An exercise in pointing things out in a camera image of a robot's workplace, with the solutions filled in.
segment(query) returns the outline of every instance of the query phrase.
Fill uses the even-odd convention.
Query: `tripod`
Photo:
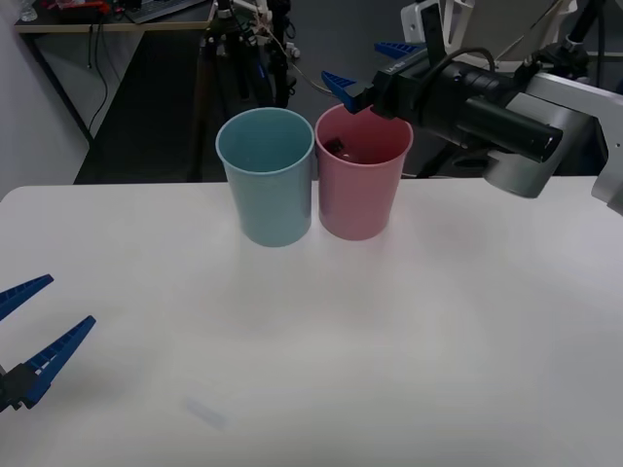
[[[289,11],[289,0],[275,0],[278,8],[274,12],[275,37],[283,42],[283,25]],[[208,115],[211,105],[210,90],[216,84],[225,107],[225,97],[220,89],[217,49],[225,46],[228,57],[234,65],[238,95],[242,100],[250,96],[249,85],[259,107],[282,107],[288,104],[293,83],[287,75],[287,59],[278,45],[269,44],[269,69],[275,76],[275,96],[269,75],[260,57],[260,49],[254,32],[248,25],[241,24],[235,16],[230,0],[219,0],[215,18],[204,31],[200,41],[195,81],[195,109],[191,136],[191,167],[188,182],[202,180],[202,158],[207,136]]]

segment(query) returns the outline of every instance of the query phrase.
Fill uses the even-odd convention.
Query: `light blue cup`
[[[216,136],[242,231],[264,246],[285,246],[312,223],[313,130],[289,110],[261,108],[230,119]]]

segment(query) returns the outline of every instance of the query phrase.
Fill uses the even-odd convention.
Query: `desk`
[[[315,218],[279,249],[224,184],[18,189],[0,290],[56,281],[2,322],[3,366],[97,324],[0,414],[2,464],[618,467],[623,219],[593,183],[402,181],[380,236]]]
[[[82,117],[78,113],[78,110],[74,106],[73,102],[67,95],[67,92],[63,88],[60,80],[56,76],[54,70],[50,64],[46,61],[43,54],[37,46],[36,38],[42,34],[65,34],[65,33],[82,33],[89,34],[89,30],[92,27],[90,24],[63,24],[60,23],[54,12],[50,12],[42,8],[39,2],[35,2],[35,9],[37,10],[38,18],[34,21],[24,22],[19,20],[15,24],[15,29],[19,33],[19,36],[23,39],[26,46],[32,53],[34,59],[39,63],[43,69],[46,77],[52,83],[56,93],[62,100],[65,108],[76,122],[76,125],[83,133],[89,146],[93,147],[93,137],[89,132],[89,128],[85,125]],[[210,9],[210,2],[206,2],[195,7],[191,7],[186,10],[182,10],[173,15],[169,15],[163,18],[159,18],[152,22],[145,22],[142,24],[134,24],[126,18],[120,20],[110,19],[112,22],[108,22],[102,25],[103,31],[111,32],[145,32],[145,31],[171,31],[171,30],[191,30],[191,29],[205,29],[207,27],[207,17]],[[98,30],[98,25],[95,24],[93,32]]]

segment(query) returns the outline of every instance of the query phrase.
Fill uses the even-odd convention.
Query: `pink cup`
[[[339,139],[352,162],[325,148]],[[331,234],[364,240],[380,234],[389,220],[402,165],[413,144],[413,130],[368,108],[351,114],[338,105],[315,125],[319,168],[320,221]]]

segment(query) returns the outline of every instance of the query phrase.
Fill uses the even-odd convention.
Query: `floor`
[[[319,81],[322,70],[353,78],[372,77],[385,59],[374,53],[378,41],[401,41],[399,11],[413,0],[387,0],[379,15],[379,3],[372,0],[293,0],[291,19],[297,28],[296,45],[302,51],[300,68]],[[618,15],[618,10],[609,15]],[[99,130],[76,184],[89,183],[166,183],[184,182],[189,168],[190,128],[197,48],[201,33],[146,33],[113,104]],[[606,85],[613,87],[623,76],[621,69],[606,74]],[[222,70],[224,83],[230,83],[231,70]],[[289,109],[311,123],[327,108],[337,103],[298,77],[296,94]],[[253,107],[240,102],[236,89],[225,86],[230,113]],[[225,181],[222,165],[213,149],[216,129],[224,123],[220,108],[211,117],[207,149],[203,157],[203,179]],[[425,159],[443,149],[445,143],[435,137],[420,135],[405,171],[417,173]],[[599,165],[572,163],[568,174],[590,174]],[[447,175],[458,173],[446,167]]]

